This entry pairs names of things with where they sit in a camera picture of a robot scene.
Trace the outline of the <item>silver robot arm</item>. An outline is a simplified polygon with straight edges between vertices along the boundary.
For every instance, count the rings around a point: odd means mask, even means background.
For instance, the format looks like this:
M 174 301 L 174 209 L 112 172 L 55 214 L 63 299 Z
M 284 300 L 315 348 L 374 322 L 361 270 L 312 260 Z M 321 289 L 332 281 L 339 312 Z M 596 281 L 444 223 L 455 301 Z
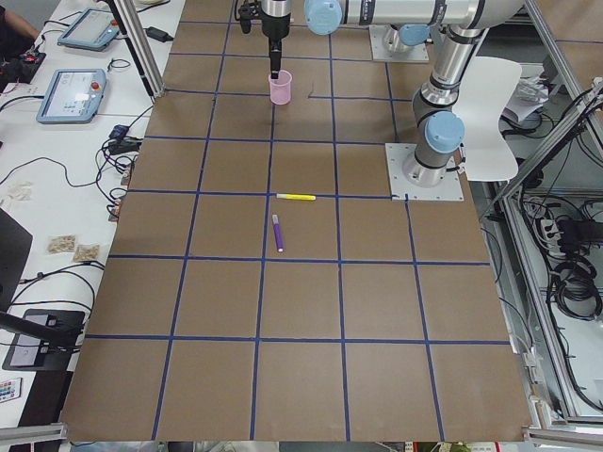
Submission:
M 406 5 L 400 1 L 305 1 L 304 20 L 312 32 L 324 36 L 342 24 L 386 24 L 393 30 L 396 45 L 414 47 L 429 36 L 433 24 L 433 8 L 421 12 L 417 1 Z M 288 36 L 292 14 L 290 1 L 256 1 L 250 15 L 261 21 L 262 33 L 268 39 L 269 78 L 281 72 L 282 41 Z
M 483 34 L 512 18 L 523 5 L 522 1 L 306 1 L 304 15 L 307 26 L 318 35 L 332 34 L 347 23 L 445 27 L 430 78 L 413 99 L 419 140 L 403 164 L 410 183 L 433 187 L 464 140 L 464 124 L 451 109 Z

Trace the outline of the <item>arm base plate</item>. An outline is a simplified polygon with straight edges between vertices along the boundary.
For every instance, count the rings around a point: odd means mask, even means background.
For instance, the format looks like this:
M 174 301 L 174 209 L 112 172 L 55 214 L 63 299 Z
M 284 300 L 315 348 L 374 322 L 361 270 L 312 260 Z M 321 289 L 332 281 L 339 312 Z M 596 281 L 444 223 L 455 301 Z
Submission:
M 413 143 L 386 143 L 386 164 L 393 201 L 462 202 L 464 194 L 451 157 L 441 169 L 421 166 Z
M 372 59 L 382 62 L 427 63 L 426 41 L 431 35 L 425 24 L 371 25 Z

